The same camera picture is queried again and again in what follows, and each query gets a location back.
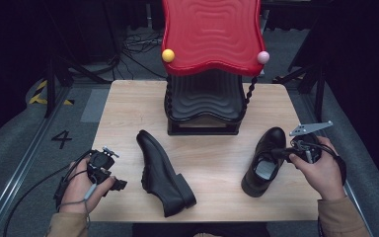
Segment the red and black shoe rack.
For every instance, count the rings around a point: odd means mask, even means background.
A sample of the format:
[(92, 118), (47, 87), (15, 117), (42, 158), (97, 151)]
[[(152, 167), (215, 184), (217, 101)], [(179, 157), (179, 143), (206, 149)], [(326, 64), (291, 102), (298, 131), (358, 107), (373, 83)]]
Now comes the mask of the red and black shoe rack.
[(171, 135), (234, 135), (269, 61), (261, 0), (162, 0)]

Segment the black leather shoe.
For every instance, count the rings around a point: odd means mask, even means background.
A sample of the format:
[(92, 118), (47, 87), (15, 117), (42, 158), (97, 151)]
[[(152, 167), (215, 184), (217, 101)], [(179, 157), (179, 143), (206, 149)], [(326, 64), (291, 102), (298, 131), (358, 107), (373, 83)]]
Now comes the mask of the black leather shoe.
[(161, 144), (146, 130), (140, 130), (136, 141), (142, 151), (144, 168), (142, 188), (157, 197), (165, 217), (196, 205), (195, 195), (182, 174), (177, 174)]
[(261, 137), (251, 165), (241, 181), (241, 187), (248, 196), (259, 198), (266, 192), (283, 163), (272, 155), (271, 150), (285, 147), (285, 132), (280, 127), (270, 128)]

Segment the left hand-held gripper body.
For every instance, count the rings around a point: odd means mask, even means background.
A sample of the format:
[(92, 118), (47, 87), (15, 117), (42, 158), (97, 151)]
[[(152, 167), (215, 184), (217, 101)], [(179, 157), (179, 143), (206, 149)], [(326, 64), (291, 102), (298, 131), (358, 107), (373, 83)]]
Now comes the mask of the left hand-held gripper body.
[(107, 146), (102, 151), (92, 150), (90, 160), (87, 165), (88, 177), (93, 184), (101, 184), (111, 176), (110, 168), (114, 164), (114, 158), (119, 155), (110, 150)]

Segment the metal floor rail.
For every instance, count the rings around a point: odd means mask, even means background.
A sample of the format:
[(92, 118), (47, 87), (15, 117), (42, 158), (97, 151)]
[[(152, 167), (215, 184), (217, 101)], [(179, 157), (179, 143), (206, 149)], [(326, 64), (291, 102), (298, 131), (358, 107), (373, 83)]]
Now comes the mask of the metal floor rail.
[(27, 176), (34, 160), (37, 157), (38, 149), (42, 144), (44, 136), (50, 128), (51, 123), (53, 122), (55, 115), (62, 107), (64, 100), (67, 98), (70, 92), (70, 87), (61, 87), (60, 91), (55, 96), (55, 102), (53, 104), (52, 111), (50, 112), (47, 118), (44, 118), (38, 127), (37, 132), (35, 133), (33, 140), (29, 144), (26, 152), (24, 153), (21, 161), (16, 167), (11, 178), (5, 185), (0, 196), (0, 223), (4, 218), (4, 215), (10, 208), (21, 184), (23, 183), (25, 177)]

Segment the person's right hand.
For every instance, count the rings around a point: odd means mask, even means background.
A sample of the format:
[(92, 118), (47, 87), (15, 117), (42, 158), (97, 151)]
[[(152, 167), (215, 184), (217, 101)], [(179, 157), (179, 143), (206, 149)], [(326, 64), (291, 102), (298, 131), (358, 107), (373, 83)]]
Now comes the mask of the person's right hand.
[(331, 153), (323, 150), (321, 158), (307, 163), (295, 154), (290, 154), (292, 164), (299, 169), (309, 185), (318, 192), (321, 200), (332, 201), (345, 198), (340, 167)]

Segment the black metal stand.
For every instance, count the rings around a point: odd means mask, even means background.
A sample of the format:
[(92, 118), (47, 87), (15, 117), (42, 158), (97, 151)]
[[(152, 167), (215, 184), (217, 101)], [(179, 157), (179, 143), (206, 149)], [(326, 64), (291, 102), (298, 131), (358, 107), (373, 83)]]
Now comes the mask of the black metal stand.
[(81, 75), (97, 84), (108, 81), (101, 75), (118, 64), (111, 0), (38, 0), (42, 6), (41, 34), (47, 65), (46, 113), (56, 108), (56, 86), (70, 87)]
[(289, 66), (289, 74), (284, 76), (276, 76), (273, 80), (273, 84), (286, 84), (294, 79), (302, 77), (301, 82), (297, 86), (297, 91), (300, 94), (309, 94), (313, 88), (315, 91), (314, 102), (314, 117), (317, 121), (322, 120), (322, 108), (325, 91), (325, 79), (327, 76), (326, 67), (327, 61), (319, 56), (317, 59), (313, 59), (310, 63), (306, 63), (303, 67), (295, 71), (291, 71), (294, 67), (294, 62), (298, 58), (298, 54), (293, 59), (293, 62)]

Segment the yellow and black floor tape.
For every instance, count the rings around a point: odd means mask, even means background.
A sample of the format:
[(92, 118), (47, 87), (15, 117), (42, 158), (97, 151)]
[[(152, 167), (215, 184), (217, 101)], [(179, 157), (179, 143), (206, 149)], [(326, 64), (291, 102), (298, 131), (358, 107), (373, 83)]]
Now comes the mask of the yellow and black floor tape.
[(47, 81), (45, 79), (39, 82), (36, 90), (34, 91), (33, 95), (31, 96), (29, 100), (30, 104), (43, 104), (43, 105), (47, 104), (47, 99), (41, 96), (46, 86), (47, 86)]

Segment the person's left hand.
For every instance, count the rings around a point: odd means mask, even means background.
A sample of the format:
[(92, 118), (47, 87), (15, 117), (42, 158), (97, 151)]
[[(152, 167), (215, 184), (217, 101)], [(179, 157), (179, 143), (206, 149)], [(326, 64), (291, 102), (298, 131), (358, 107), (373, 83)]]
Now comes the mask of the person's left hand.
[(111, 176), (92, 188), (94, 184), (87, 174), (89, 160), (89, 157), (83, 159), (73, 169), (70, 183), (58, 208), (59, 212), (89, 214), (114, 184), (115, 176)]

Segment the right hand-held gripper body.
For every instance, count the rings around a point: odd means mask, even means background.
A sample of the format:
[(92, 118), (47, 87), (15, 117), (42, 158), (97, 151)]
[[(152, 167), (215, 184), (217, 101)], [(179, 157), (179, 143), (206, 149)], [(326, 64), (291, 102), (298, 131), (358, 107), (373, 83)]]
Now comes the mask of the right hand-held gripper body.
[(310, 164), (318, 161), (322, 154), (322, 148), (315, 132), (332, 125), (330, 120), (318, 123), (299, 123), (289, 132), (289, 135), (292, 136), (290, 144), (294, 153)]

